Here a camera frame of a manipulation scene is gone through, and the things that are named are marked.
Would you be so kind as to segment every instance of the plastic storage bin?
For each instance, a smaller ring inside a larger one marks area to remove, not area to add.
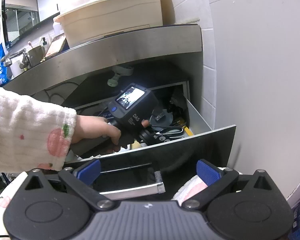
[[[95,0],[55,18],[70,48],[118,32],[162,26],[160,0]]]

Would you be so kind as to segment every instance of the device screen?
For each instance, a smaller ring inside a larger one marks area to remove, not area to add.
[[[125,91],[116,101],[122,105],[125,109],[128,109],[133,105],[139,98],[144,95],[144,91],[130,87],[127,91]]]

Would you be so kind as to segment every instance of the metal handle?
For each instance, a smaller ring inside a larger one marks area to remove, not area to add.
[[[111,200],[118,200],[164,193],[166,190],[160,171],[155,171],[154,175],[156,180],[156,183],[154,184],[122,190],[100,192],[100,194]]]

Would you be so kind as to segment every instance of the cabinet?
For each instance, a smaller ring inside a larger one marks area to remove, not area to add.
[[[62,0],[38,0],[38,10],[40,21],[60,11],[58,3]]]

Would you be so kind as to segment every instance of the strawberry print sleeve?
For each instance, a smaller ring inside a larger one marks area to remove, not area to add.
[[[77,114],[0,88],[0,172],[61,170]]]

